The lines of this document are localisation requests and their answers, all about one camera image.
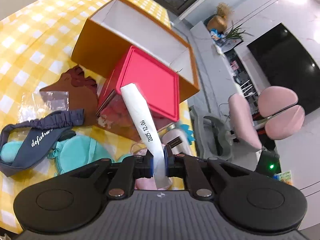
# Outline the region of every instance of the red box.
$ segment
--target red box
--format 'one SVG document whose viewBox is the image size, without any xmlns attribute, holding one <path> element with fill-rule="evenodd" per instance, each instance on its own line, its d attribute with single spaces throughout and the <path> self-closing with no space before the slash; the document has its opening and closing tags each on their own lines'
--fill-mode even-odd
<svg viewBox="0 0 320 240">
<path fill-rule="evenodd" d="M 131 46 L 106 80 L 98 98 L 98 125 L 134 141 L 140 136 L 120 88 L 134 83 L 148 103 L 158 131 L 179 120 L 179 76 L 147 53 Z"/>
</svg>

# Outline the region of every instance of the pink chair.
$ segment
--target pink chair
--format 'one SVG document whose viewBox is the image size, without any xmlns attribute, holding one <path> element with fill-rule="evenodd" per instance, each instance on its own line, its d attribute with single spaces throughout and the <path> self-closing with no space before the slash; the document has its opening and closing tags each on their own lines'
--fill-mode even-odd
<svg viewBox="0 0 320 240">
<path fill-rule="evenodd" d="M 230 121 L 236 138 L 246 150 L 257 152 L 262 148 L 257 129 L 264 127 L 272 140 L 282 140 L 293 135 L 302 127 L 305 117 L 303 107 L 296 105 L 297 102 L 297 94 L 288 88 L 266 88 L 258 98 L 259 112 L 266 119 L 254 126 L 248 101 L 239 94 L 230 96 Z"/>
</svg>

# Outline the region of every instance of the orange box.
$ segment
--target orange box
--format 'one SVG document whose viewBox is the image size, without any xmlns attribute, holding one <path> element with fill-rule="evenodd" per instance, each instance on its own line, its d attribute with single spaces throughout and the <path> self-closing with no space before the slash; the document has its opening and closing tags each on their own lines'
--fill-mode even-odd
<svg viewBox="0 0 320 240">
<path fill-rule="evenodd" d="M 111 0 L 86 20 L 71 59 L 108 78 L 131 45 L 179 74 L 180 102 L 199 91 L 190 44 L 128 0 Z"/>
</svg>

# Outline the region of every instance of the dried flower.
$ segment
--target dried flower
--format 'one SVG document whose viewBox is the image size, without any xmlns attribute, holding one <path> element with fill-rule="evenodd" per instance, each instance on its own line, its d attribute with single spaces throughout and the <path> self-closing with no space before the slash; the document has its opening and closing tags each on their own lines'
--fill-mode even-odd
<svg viewBox="0 0 320 240">
<path fill-rule="evenodd" d="M 232 13 L 233 13 L 232 8 L 229 5 L 227 5 L 226 3 L 221 2 L 221 3 L 218 4 L 218 6 L 217 6 L 217 15 L 219 15 L 223 19 L 226 20 L 228 18 L 228 15 L 230 15 Z"/>
</svg>

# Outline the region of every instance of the navy eye mask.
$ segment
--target navy eye mask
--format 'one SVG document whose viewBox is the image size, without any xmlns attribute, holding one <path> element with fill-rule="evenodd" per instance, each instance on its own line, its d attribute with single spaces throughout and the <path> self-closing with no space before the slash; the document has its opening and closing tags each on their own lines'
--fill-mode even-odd
<svg viewBox="0 0 320 240">
<path fill-rule="evenodd" d="M 9 177 L 34 166 L 47 155 L 63 132 L 83 123 L 84 110 L 77 109 L 56 111 L 41 119 L 6 125 L 0 134 L 0 152 L 8 142 L 12 130 L 27 127 L 30 127 L 31 130 L 22 142 L 12 163 L 0 159 L 0 171 Z"/>
</svg>

